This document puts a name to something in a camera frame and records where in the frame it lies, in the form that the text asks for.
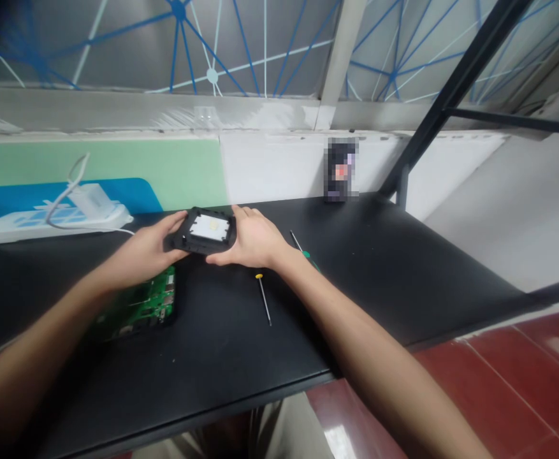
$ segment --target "circuit board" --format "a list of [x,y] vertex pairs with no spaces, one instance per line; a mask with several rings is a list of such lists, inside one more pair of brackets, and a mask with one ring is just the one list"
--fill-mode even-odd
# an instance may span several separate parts
[[118,295],[114,303],[96,318],[90,335],[95,341],[109,341],[162,326],[173,314],[175,268],[165,271]]

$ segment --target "screwdriver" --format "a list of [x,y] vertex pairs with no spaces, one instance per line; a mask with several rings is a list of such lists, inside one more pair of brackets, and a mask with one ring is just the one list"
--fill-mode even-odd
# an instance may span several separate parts
[[294,239],[294,242],[296,242],[296,246],[297,246],[298,250],[300,250],[300,252],[305,256],[305,258],[307,258],[307,259],[315,266],[315,268],[316,268],[316,270],[317,270],[318,272],[321,272],[321,271],[319,270],[319,268],[317,267],[316,262],[313,261],[313,260],[311,259],[311,255],[309,254],[309,252],[304,251],[304,250],[300,247],[300,244],[299,244],[298,241],[296,240],[296,236],[294,236],[294,233],[292,232],[292,230],[290,230],[290,234],[292,235],[292,239]]
[[271,324],[271,316],[268,313],[268,305],[266,304],[265,288],[262,286],[262,274],[256,274],[256,279],[260,282],[260,291],[262,292],[262,299],[265,301],[266,317],[268,318],[268,326],[273,326]]

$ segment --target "black desk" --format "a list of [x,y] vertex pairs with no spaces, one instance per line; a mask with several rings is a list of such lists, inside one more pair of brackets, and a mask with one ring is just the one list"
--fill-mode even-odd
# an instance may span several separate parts
[[[293,230],[322,273],[410,349],[541,307],[374,194],[349,203],[307,198],[255,207],[290,242]],[[141,215],[135,224],[160,217]],[[0,343],[125,238],[97,234],[0,246]],[[2,254],[12,257],[9,266]],[[336,377],[299,300],[265,272],[269,328],[254,274],[242,266],[209,266],[199,256],[179,262],[176,321],[76,353],[27,434],[34,454],[108,456]]]

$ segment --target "white power strip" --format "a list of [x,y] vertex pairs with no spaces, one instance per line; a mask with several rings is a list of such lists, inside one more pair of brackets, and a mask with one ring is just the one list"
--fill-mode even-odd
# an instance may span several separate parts
[[63,229],[45,223],[47,210],[12,212],[0,217],[0,244],[25,239],[115,231],[116,228],[133,221],[133,217],[124,204],[118,201],[113,203],[113,210],[104,219],[88,219],[77,207],[58,208],[52,214],[50,222]]

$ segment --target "red tile floor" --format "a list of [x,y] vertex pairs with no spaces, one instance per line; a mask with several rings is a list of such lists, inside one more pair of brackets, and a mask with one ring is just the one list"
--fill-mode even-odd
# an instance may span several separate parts
[[[559,459],[559,314],[415,354],[498,459]],[[336,459],[405,458],[345,380],[307,392]]]

